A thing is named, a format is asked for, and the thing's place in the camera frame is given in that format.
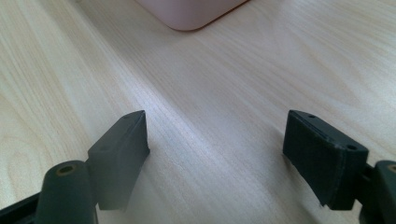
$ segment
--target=pink plastic object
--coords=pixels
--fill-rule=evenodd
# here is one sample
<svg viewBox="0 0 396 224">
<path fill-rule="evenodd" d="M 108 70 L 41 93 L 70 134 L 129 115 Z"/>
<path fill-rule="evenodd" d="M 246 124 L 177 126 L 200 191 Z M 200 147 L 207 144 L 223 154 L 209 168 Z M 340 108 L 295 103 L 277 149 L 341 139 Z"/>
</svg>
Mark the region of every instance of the pink plastic object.
<svg viewBox="0 0 396 224">
<path fill-rule="evenodd" d="M 175 30 L 201 28 L 247 0 L 136 0 Z"/>
</svg>

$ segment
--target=pink container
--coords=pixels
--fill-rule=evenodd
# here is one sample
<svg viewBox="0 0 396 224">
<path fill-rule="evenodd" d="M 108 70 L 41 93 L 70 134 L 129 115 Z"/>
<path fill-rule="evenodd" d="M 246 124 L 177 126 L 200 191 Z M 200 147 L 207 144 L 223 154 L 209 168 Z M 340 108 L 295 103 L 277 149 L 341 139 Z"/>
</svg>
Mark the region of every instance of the pink container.
<svg viewBox="0 0 396 224">
<path fill-rule="evenodd" d="M 182 31 L 201 28 L 247 0 L 136 0 L 167 26 Z"/>
</svg>

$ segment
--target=tabletop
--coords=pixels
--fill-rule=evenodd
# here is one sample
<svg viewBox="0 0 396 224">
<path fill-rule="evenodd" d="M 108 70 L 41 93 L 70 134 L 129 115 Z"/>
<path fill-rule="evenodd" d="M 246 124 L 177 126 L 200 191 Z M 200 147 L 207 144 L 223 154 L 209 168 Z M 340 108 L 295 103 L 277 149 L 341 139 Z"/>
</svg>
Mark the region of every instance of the tabletop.
<svg viewBox="0 0 396 224">
<path fill-rule="evenodd" d="M 358 223 L 282 155 L 290 109 L 396 160 L 396 4 L 251 0 L 193 32 L 134 0 L 3 0 L 0 208 L 146 110 L 151 153 L 100 223 Z"/>
</svg>

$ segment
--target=wood grain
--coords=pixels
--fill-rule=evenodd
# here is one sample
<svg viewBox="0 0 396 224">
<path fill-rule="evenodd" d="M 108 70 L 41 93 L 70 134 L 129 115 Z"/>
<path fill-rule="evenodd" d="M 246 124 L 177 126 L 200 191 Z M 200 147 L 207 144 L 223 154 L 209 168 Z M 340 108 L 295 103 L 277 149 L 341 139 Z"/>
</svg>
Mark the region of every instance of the wood grain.
<svg viewBox="0 0 396 224">
<path fill-rule="evenodd" d="M 187 33 L 133 0 L 3 0 L 0 31 L 1 208 L 139 109 L 151 154 L 101 223 L 358 223 L 282 156 L 289 109 L 396 160 L 390 0 L 251 0 Z"/>
</svg>

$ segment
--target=light wood surface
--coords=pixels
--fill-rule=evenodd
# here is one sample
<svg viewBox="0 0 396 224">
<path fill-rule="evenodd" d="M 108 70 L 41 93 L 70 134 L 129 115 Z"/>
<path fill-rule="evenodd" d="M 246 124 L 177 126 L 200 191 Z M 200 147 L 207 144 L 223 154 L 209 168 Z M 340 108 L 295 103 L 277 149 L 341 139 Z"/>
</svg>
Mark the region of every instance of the light wood surface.
<svg viewBox="0 0 396 224">
<path fill-rule="evenodd" d="M 151 154 L 101 223 L 358 223 L 282 156 L 289 109 L 396 160 L 392 0 L 251 0 L 187 33 L 134 0 L 2 0 L 0 32 L 0 207 L 140 109 Z"/>
</svg>

